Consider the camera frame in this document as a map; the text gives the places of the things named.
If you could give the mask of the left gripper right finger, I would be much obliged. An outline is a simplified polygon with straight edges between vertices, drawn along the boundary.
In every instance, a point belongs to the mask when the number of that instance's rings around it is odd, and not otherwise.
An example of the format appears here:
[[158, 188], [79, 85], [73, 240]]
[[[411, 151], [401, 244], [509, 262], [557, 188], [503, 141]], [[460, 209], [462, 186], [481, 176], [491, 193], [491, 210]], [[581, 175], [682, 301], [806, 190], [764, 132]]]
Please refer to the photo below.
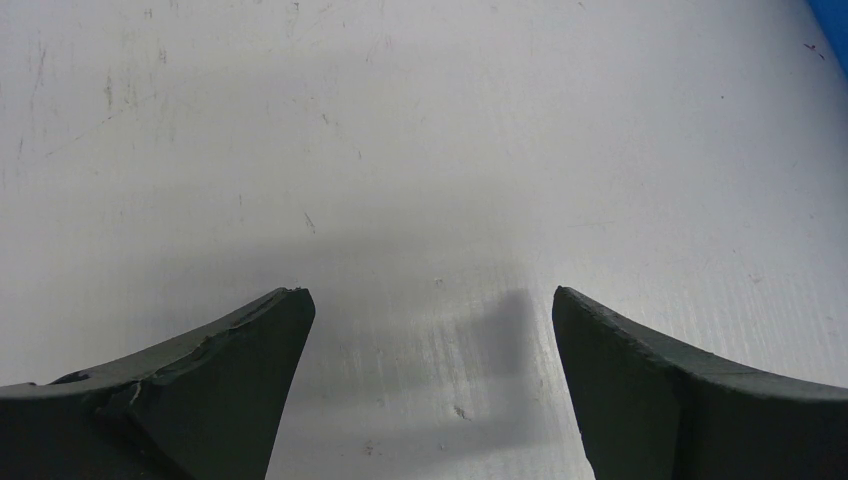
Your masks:
[[552, 324], [597, 478], [846, 477], [844, 388], [719, 357], [570, 287]]

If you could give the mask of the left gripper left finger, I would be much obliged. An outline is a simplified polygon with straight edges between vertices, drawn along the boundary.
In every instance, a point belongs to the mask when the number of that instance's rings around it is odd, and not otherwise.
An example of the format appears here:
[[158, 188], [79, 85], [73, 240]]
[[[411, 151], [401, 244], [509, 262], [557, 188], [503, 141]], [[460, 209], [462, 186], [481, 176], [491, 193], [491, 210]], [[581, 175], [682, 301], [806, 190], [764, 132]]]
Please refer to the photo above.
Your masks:
[[5, 479], [262, 479], [313, 320], [278, 288], [137, 353], [1, 390]]

